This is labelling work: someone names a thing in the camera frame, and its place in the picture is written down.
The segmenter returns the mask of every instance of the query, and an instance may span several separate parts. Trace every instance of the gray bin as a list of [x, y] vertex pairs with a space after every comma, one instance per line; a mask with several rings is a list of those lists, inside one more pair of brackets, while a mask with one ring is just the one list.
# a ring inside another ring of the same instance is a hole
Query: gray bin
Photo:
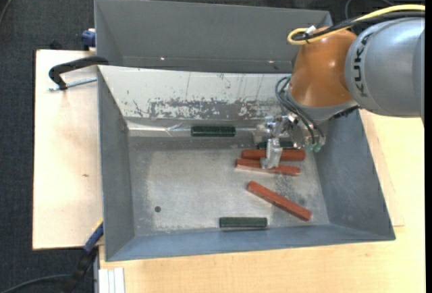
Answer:
[[[137, 87], [142, 68], [245, 76], [290, 72], [297, 48], [285, 44], [287, 31], [330, 24], [326, 11], [136, 0], [96, 0], [95, 9], [98, 55], [135, 67], [98, 71], [108, 261], [395, 238], [357, 112], [331, 120], [321, 152], [293, 163], [302, 173], [286, 177], [234, 169], [241, 150], [254, 147], [248, 129], [259, 121], [253, 112], [240, 119], [240, 109], [232, 108], [238, 100], [214, 101], [219, 110], [230, 109], [226, 120], [222, 111], [219, 117], [186, 119], [145, 115], [141, 107], [150, 78], [143, 74], [142, 90]], [[125, 100], [137, 100], [141, 112], [126, 113]], [[273, 102], [268, 98], [259, 107], [269, 110]], [[233, 138], [192, 138], [188, 129], [194, 124], [229, 124], [238, 132]], [[182, 135], [160, 136], [153, 125]], [[247, 192], [251, 180], [304, 205], [311, 220], [296, 219]], [[269, 227], [225, 232], [218, 224], [222, 216], [267, 217]]]

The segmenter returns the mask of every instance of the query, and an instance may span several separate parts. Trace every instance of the metal clamp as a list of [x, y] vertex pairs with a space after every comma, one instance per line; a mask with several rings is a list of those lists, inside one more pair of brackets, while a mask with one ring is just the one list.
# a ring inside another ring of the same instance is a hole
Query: metal clamp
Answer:
[[77, 86], [77, 85], [93, 82], [93, 79], [88, 78], [88, 79], [77, 81], [77, 82], [66, 83], [63, 80], [63, 78], [60, 76], [60, 74], [64, 74], [66, 72], [70, 72], [70, 71], [74, 71], [74, 70], [79, 70], [82, 68], [87, 68], [88, 66], [93, 66], [93, 65], [109, 65], [109, 63], [108, 63], [108, 60], [106, 60], [104, 57], [99, 57], [97, 55], [93, 55], [92, 57], [85, 57], [82, 59], [73, 60], [73, 61], [69, 61], [67, 63], [53, 66], [49, 70], [48, 75], [49, 75], [50, 79], [52, 79], [52, 81], [58, 85], [58, 87], [50, 88], [49, 90], [50, 91], [66, 90], [68, 87], [71, 87], [71, 86]]

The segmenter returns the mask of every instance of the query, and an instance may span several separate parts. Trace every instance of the dark green block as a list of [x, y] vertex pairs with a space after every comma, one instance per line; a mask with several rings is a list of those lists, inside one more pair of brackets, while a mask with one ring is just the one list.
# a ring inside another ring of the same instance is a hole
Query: dark green block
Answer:
[[234, 137], [236, 128], [234, 126], [192, 126], [193, 137]]
[[266, 228], [266, 217], [220, 217], [220, 228]]

